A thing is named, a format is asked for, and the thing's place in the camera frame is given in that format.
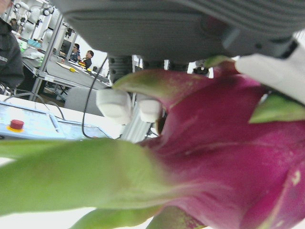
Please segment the white grey left robot hand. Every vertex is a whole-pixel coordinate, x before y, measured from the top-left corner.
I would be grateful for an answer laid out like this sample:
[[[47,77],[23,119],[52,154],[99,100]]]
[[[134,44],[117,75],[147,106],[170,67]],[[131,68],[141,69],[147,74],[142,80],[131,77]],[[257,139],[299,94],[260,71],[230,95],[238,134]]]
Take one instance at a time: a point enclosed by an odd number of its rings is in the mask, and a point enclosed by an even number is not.
[[[305,107],[296,87],[272,82],[281,70],[251,61],[246,74],[221,57],[285,63],[300,45],[302,0],[56,0],[68,23],[95,49],[146,62],[185,64],[200,59],[214,79],[175,71],[145,70],[116,86],[158,98],[167,125],[303,125]]]

